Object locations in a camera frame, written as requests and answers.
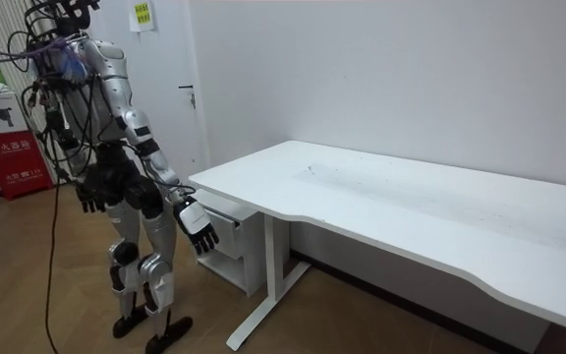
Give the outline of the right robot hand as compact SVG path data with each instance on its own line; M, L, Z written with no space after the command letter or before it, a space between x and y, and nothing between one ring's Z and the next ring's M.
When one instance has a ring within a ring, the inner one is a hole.
M174 204L173 214L198 256L213 250L219 243L219 237L204 207L192 196L186 196L181 202Z

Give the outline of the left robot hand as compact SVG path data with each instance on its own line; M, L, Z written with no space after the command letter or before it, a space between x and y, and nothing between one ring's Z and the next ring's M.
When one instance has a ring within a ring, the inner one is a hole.
M83 183L76 182L75 191L84 213L105 212L105 203L103 199L86 187Z

